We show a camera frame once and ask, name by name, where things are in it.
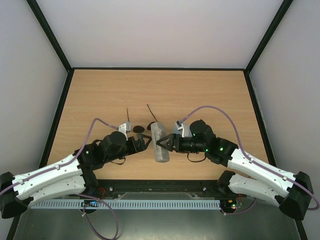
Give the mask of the black round sunglasses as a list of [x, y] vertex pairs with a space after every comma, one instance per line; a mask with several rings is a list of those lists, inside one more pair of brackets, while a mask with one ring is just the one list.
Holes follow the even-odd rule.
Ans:
[[135, 134], [142, 134], [142, 133], [146, 133], [146, 132], [151, 131], [152, 124], [158, 122], [158, 119], [156, 118], [155, 114], [153, 113], [150, 105], [147, 103], [146, 106], [148, 108], [149, 113], [152, 116], [152, 120], [150, 120], [148, 124], [146, 124], [146, 123], [136, 123], [136, 122], [130, 121], [129, 109], [128, 108], [126, 109], [127, 121], [132, 124], [131, 131], [133, 133], [135, 133]]

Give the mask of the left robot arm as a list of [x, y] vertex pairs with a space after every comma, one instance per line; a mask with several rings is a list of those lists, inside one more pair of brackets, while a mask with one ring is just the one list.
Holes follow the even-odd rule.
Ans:
[[115, 160], [145, 151], [152, 138], [144, 134], [126, 137], [114, 131], [96, 139], [62, 160], [37, 170], [0, 176], [0, 213], [14, 218], [35, 204], [65, 195], [81, 194], [98, 186], [95, 170]]

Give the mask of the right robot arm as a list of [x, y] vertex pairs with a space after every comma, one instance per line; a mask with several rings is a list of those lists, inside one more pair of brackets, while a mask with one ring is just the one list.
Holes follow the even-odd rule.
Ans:
[[302, 221], [312, 200], [310, 176], [293, 173], [270, 165], [243, 151], [237, 144], [217, 137], [203, 120], [191, 125], [176, 123], [175, 133], [153, 126], [156, 145], [168, 152], [204, 153], [204, 157], [227, 168], [218, 179], [218, 191], [229, 196], [244, 194], [264, 200], [279, 208], [286, 216]]

